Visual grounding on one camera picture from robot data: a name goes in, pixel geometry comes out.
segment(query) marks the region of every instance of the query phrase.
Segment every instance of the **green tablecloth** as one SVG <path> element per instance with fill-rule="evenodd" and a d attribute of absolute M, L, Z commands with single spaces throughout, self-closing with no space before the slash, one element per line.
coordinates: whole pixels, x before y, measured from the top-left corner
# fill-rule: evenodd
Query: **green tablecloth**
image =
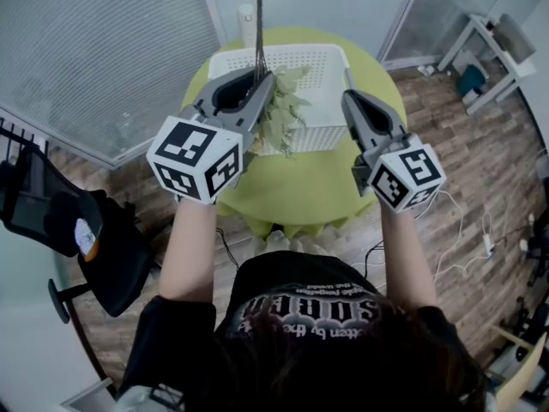
<path fill-rule="evenodd" d="M 303 27 L 278 27 L 263 33 L 265 45 L 329 43 L 343 48 L 359 90 L 373 94 L 399 112 L 406 123 L 401 96 L 389 74 L 367 52 L 332 33 Z M 221 48 L 242 48 L 241 40 Z M 196 72 L 183 105 L 195 99 L 208 80 L 208 62 Z M 225 189 L 217 200 L 218 213 L 240 213 L 257 236 L 266 236 L 274 223 L 284 227 L 287 237 L 303 230 L 319 234 L 327 224 L 337 227 L 364 213 L 376 197 L 361 197 L 351 174 L 359 154 L 347 134 L 332 151 L 256 157 L 235 189 Z"/>

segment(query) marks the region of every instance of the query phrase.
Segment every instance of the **floor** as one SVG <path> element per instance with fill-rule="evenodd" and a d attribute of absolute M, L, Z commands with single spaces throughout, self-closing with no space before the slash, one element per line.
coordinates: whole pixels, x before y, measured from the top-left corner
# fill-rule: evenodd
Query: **floor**
<path fill-rule="evenodd" d="M 497 66 L 490 71 L 493 84 L 501 77 L 501 71 Z M 546 206 L 533 169 L 542 149 L 540 139 L 518 94 L 512 94 L 502 104 L 490 104 L 472 118 L 465 114 L 455 91 L 454 77 L 443 73 L 425 78 L 414 69 L 397 70 L 391 76 L 404 99 L 409 129 L 437 151 L 448 176 L 444 189 L 464 214 L 462 237 L 443 258 L 440 270 L 452 264 L 465 265 L 485 254 L 482 240 L 485 212 L 492 219 L 492 237 L 496 241 L 502 239 L 508 206 L 505 232 L 510 234 L 498 245 L 493 258 L 472 262 L 468 277 L 453 268 L 437 279 L 440 306 L 450 322 L 456 324 L 470 353 L 486 362 L 496 345 L 496 337 L 488 325 L 509 319 L 516 309 L 517 296 L 527 295 L 527 304 L 533 306 L 545 291 L 544 282 L 527 288 L 534 263 L 525 260 L 518 249 L 521 235 L 528 235 L 528 213 L 539 215 Z M 134 203 L 142 221 L 139 228 L 144 233 L 161 226 L 173 215 L 175 202 L 158 186 L 144 157 L 115 172 L 98 169 L 61 149 L 54 149 L 51 159 L 77 185 L 105 189 L 119 202 Z M 439 195 L 418 220 L 419 235 L 433 272 L 441 253 L 456 242 L 459 225 L 460 210 L 444 195 Z M 242 261 L 251 238 L 243 219 L 220 217 L 218 226 L 225 231 L 233 255 Z M 154 242 L 159 261 L 168 235 L 164 232 Z M 327 229 L 321 241 L 333 254 L 355 264 L 363 263 L 367 250 L 380 239 L 379 208 L 375 207 L 344 229 Z M 376 252 L 369 261 L 380 263 L 383 254 Z M 82 282 L 77 265 L 69 264 L 68 270 L 73 283 Z M 218 239 L 214 290 L 218 318 L 225 314 L 235 272 Z M 369 267 L 369 277 L 374 285 L 383 285 L 383 267 Z M 155 278 L 150 276 L 140 298 L 119 318 L 106 315 L 92 294 L 75 300 L 87 338 L 115 385 L 123 377 L 139 314 L 155 293 Z"/>

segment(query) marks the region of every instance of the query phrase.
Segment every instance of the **person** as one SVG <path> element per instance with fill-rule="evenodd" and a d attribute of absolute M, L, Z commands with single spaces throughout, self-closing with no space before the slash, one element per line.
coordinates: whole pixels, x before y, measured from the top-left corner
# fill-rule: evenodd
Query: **person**
<path fill-rule="evenodd" d="M 381 214 L 387 298 L 336 257 L 275 251 L 239 267 L 215 330 L 215 209 L 182 199 L 117 410 L 484 410 L 413 214 Z"/>

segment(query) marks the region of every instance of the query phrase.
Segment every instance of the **white table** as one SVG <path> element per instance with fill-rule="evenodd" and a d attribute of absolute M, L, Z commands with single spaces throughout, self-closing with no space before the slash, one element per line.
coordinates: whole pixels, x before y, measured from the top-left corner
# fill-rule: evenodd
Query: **white table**
<path fill-rule="evenodd" d="M 463 29 L 463 32 L 458 37 L 457 41 L 452 47 L 450 47 L 449 51 L 446 55 L 444 55 L 443 60 L 438 65 L 438 70 L 443 71 L 465 45 L 473 32 L 476 31 L 496 53 L 504 67 L 507 69 L 508 74 L 504 77 L 504 79 L 488 90 L 488 92 L 480 96 L 467 109 L 467 114 L 474 114 L 477 110 L 494 98 L 496 98 L 496 102 L 501 102 L 509 93 L 519 87 L 521 80 L 536 72 L 534 63 L 530 58 L 527 58 L 522 61 L 522 63 L 518 64 L 507 51 L 504 51 L 501 48 L 498 42 L 492 37 L 488 29 L 486 29 L 487 22 L 487 18 L 471 14 L 469 16 L 469 23 L 466 25 L 465 29 Z"/>

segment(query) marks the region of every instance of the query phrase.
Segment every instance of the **black office chair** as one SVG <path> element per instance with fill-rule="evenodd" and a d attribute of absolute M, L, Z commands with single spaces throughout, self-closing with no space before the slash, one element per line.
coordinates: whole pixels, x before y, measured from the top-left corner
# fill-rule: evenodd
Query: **black office chair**
<path fill-rule="evenodd" d="M 63 303 L 89 290 L 107 313 L 119 316 L 139 296 L 149 271 L 158 267 L 149 239 L 134 225 L 133 209 L 120 207 L 104 191 L 83 191 L 74 186 L 37 145 L 21 144 L 25 147 L 15 166 L 7 161 L 0 164 L 0 218 L 4 226 L 66 257 L 78 255 L 87 283 L 57 290 L 53 280 L 48 282 L 53 304 L 65 323 L 70 317 Z M 90 262 L 84 260 L 75 242 L 79 218 L 86 220 L 99 241 L 97 256 Z"/>

